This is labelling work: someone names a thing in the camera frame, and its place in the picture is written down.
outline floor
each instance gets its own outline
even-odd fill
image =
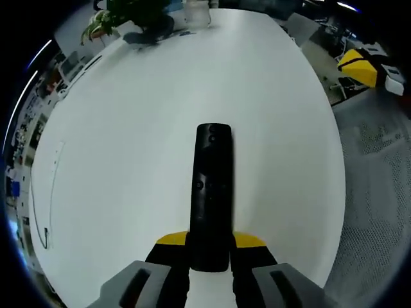
[[[333,112],[347,195],[324,290],[341,307],[370,307],[411,246],[411,121],[396,97],[380,89],[368,89]]]
[[[339,88],[330,89],[330,86],[338,83],[338,78],[344,75],[337,69],[337,61],[318,44],[308,40],[301,46],[301,51],[314,68],[324,91],[327,94],[329,103],[334,105],[344,97]]]

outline black remote control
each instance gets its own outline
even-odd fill
[[[222,272],[232,243],[233,145],[226,124],[201,124],[195,143],[190,230],[190,267]]]

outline table surface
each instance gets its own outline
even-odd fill
[[[144,51],[117,40],[54,109],[33,165],[33,245],[51,285],[84,307],[156,240],[187,230],[196,128],[232,127],[234,228],[324,286],[340,240],[337,125],[300,49],[267,15],[211,10],[209,29]],[[33,221],[32,205],[30,219]],[[230,273],[191,272],[186,307],[235,307]]]

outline wall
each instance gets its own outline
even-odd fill
[[[80,45],[82,33],[94,14],[92,2],[89,2],[77,9],[56,30],[55,40],[65,56],[69,56],[73,51],[78,51],[80,58],[89,54],[96,55],[110,43],[110,38],[103,38],[103,41],[97,39],[93,42],[87,41],[84,46]]]

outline cable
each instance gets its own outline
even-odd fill
[[[53,294],[57,294],[56,291],[54,290],[54,287],[50,284],[50,281],[47,279],[46,276],[44,276],[44,280],[46,281],[46,284],[49,286],[50,291],[51,291]]]
[[[30,190],[31,190],[31,201],[33,203],[34,221],[36,223],[37,234],[39,235],[41,245],[43,246],[44,249],[48,249],[49,248],[49,240],[48,240],[49,239],[49,232],[48,232],[48,229],[44,228],[44,239],[45,239],[45,241],[43,241],[43,238],[40,235],[39,225],[37,223],[36,206],[35,206],[35,203],[34,203],[34,192],[33,192],[33,174],[31,172],[31,170],[33,169],[32,167],[30,168]]]

